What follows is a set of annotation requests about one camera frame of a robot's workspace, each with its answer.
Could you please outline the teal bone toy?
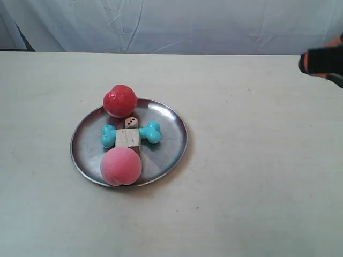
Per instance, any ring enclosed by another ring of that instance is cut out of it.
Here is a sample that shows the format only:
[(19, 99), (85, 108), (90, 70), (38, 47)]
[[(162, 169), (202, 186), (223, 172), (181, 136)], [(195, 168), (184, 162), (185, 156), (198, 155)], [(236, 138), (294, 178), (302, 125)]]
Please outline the teal bone toy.
[[(139, 129), (141, 139), (147, 139), (149, 143), (156, 144), (161, 140), (160, 124), (157, 121), (151, 121), (146, 127)], [(115, 141), (118, 138), (118, 130), (113, 125), (107, 124), (102, 128), (101, 144), (105, 148), (115, 146)]]

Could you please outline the small wooden die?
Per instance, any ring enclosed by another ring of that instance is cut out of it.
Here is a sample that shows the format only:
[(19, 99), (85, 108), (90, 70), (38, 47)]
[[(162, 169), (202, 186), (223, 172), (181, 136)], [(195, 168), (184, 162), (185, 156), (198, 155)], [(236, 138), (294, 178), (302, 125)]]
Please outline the small wooden die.
[(139, 121), (136, 117), (128, 117), (124, 121), (124, 128), (125, 129), (138, 129), (139, 128)]

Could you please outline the red apple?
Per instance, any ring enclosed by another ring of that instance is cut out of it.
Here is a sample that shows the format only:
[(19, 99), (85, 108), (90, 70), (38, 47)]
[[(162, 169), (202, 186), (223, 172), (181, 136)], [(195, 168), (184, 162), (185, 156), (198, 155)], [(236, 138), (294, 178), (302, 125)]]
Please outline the red apple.
[(127, 118), (138, 103), (135, 92), (126, 85), (115, 85), (103, 98), (103, 108), (116, 118)]

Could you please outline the wooden block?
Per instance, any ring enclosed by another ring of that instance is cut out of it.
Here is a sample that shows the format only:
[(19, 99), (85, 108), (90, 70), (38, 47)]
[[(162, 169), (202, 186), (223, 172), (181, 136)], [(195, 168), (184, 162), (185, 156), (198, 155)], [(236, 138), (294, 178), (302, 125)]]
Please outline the wooden block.
[(116, 130), (115, 147), (128, 147), (140, 155), (141, 138), (138, 128)]

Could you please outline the pink peach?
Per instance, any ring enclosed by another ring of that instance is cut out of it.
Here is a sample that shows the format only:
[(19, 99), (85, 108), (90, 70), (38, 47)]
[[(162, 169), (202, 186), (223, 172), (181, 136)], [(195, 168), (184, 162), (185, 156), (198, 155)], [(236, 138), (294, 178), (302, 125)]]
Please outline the pink peach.
[(110, 185), (131, 185), (142, 171), (139, 155), (128, 147), (114, 147), (107, 151), (100, 164), (103, 179)]

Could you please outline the round metal plate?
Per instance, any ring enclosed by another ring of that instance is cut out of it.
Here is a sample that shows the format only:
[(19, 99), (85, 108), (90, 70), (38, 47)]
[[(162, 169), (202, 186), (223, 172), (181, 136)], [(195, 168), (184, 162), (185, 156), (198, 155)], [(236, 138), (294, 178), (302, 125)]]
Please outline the round metal plate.
[[(139, 98), (132, 115), (141, 126), (156, 121), (160, 124), (161, 141), (141, 143), (143, 170), (133, 186), (150, 184), (166, 174), (182, 159), (187, 149), (187, 127), (182, 118), (169, 106), (145, 98)], [(100, 139), (102, 128), (111, 124), (117, 129), (124, 127), (124, 120), (112, 117), (103, 107), (86, 115), (76, 127), (70, 142), (71, 159), (76, 169), (88, 180), (108, 187), (100, 171), (100, 163), (107, 152)]]

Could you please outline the white backdrop cloth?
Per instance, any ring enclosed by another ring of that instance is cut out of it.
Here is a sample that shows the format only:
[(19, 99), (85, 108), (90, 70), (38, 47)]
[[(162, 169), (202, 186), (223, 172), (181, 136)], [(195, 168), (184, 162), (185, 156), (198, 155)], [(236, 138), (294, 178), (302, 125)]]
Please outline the white backdrop cloth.
[(342, 33), (342, 1), (1, 1), (36, 51), (299, 54)]

